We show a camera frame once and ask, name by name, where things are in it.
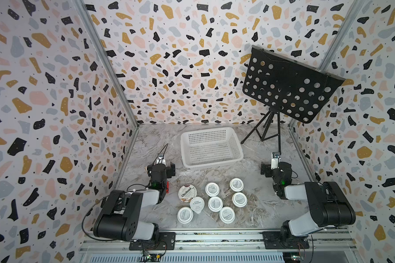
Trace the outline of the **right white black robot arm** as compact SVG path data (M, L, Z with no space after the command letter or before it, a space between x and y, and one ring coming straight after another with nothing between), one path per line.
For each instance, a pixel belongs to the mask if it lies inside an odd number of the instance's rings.
M273 179L273 189L280 199L308 202L309 211L297 219L284 221L279 231L263 233L267 249L308 248L307 237L330 227L352 225L356 213L334 181L293 184L291 164L261 164L261 174Z

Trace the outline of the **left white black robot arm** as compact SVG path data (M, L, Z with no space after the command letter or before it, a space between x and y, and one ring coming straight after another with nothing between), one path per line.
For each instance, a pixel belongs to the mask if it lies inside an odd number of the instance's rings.
M142 191L113 190L93 226L96 237L108 240L159 240L158 224L139 220L141 209L160 204L166 196L168 179L176 175L173 163L148 166L149 184Z

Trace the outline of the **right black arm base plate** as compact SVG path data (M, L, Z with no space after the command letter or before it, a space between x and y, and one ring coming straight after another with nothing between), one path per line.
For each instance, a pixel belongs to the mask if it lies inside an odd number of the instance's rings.
M288 232L265 231L262 232L265 249L308 249L306 237L295 237Z

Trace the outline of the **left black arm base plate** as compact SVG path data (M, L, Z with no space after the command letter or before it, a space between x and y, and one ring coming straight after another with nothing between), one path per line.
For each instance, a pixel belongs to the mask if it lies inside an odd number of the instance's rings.
M129 244L130 251L172 251L176 242L175 232L160 232L152 240L133 240Z

